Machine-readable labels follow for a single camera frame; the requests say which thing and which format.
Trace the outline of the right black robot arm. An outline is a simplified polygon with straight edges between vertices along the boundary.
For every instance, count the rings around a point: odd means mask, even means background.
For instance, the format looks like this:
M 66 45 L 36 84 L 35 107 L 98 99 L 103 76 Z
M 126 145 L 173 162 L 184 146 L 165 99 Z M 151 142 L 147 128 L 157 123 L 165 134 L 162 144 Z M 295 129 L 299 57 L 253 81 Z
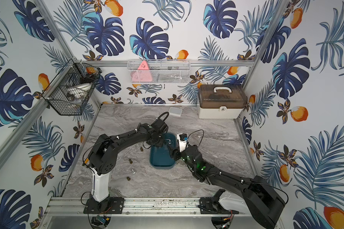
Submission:
M 184 151 L 171 147 L 168 150 L 175 161 L 181 159 L 185 162 L 198 181 L 240 196 L 258 224 L 266 229 L 275 228 L 286 202 L 276 192 L 278 189 L 269 185 L 265 179 L 260 176 L 240 177 L 225 172 L 204 160 L 197 145 L 188 145 Z

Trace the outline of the small white square box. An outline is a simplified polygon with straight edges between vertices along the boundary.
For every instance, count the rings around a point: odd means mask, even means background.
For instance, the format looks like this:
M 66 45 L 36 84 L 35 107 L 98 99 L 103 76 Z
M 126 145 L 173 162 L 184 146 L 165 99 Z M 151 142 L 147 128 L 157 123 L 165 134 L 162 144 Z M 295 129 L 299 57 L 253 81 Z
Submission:
M 182 112 L 183 112 L 183 109 L 181 108 L 176 108 L 176 107 L 169 108 L 169 115 L 172 115 L 172 116 L 181 117 Z

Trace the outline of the clear wall shelf basket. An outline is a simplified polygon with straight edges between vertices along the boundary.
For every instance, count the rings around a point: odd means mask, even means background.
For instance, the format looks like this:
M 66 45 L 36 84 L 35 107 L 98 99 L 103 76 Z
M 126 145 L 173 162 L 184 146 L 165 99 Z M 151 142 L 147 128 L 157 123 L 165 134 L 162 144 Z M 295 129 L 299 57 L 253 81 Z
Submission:
M 185 84 L 189 82 L 191 70 L 189 60 L 128 60 L 127 69 L 130 75 L 132 71 L 137 70 L 142 61 L 147 61 L 153 76 L 151 83 L 144 84 Z

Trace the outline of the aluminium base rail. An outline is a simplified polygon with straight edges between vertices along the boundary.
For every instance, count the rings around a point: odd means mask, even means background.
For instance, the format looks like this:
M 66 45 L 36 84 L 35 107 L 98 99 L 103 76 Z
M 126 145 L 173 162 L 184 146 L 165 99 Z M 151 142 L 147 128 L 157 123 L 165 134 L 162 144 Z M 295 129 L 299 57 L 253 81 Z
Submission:
M 51 198 L 45 216 L 96 216 L 91 210 L 84 212 L 87 198 L 71 197 Z M 110 210 L 100 213 L 101 216 L 115 217 L 223 217 L 230 213 L 213 214 L 202 210 L 202 201 L 199 198 L 124 198 L 114 201 Z

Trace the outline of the teal plastic storage box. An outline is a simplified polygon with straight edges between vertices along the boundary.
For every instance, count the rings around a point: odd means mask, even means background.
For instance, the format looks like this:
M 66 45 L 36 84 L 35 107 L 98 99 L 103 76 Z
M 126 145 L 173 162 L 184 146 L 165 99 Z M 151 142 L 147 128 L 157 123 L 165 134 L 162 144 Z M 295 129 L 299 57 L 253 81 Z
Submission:
M 170 157 L 169 148 L 175 149 L 177 147 L 176 135 L 166 133 L 164 135 L 164 143 L 161 148 L 151 147 L 150 164 L 155 169 L 172 169 L 175 165 L 175 160 Z

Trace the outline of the pink triangle item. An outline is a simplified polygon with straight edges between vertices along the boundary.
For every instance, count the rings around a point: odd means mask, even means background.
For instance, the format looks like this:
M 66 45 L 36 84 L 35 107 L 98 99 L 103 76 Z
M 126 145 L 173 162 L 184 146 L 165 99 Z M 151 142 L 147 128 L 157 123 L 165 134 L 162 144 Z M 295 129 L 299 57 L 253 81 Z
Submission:
M 148 66 L 147 61 L 142 61 L 137 70 L 131 72 L 131 82 L 132 83 L 151 83 L 153 81 L 153 76 Z

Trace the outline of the white box with brown lid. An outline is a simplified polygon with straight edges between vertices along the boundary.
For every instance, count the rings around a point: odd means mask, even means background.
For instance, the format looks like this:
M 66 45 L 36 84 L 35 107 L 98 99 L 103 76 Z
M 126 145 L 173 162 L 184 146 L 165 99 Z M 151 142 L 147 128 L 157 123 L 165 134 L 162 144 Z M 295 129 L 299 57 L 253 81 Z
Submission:
M 201 85 L 198 93 L 200 119 L 237 119 L 247 96 L 240 85 Z

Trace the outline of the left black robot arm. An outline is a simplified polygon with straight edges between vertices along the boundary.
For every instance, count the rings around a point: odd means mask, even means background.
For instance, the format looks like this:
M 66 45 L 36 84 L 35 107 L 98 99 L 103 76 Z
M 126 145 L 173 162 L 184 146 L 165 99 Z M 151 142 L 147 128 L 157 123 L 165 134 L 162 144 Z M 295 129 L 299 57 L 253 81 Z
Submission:
M 137 128 L 120 135 L 102 134 L 88 155 L 89 166 L 93 171 L 92 198 L 102 202 L 109 195 L 109 177 L 114 169 L 119 152 L 140 142 L 150 146 L 162 147 L 163 134 L 168 126 L 163 121 L 149 124 L 138 124 Z

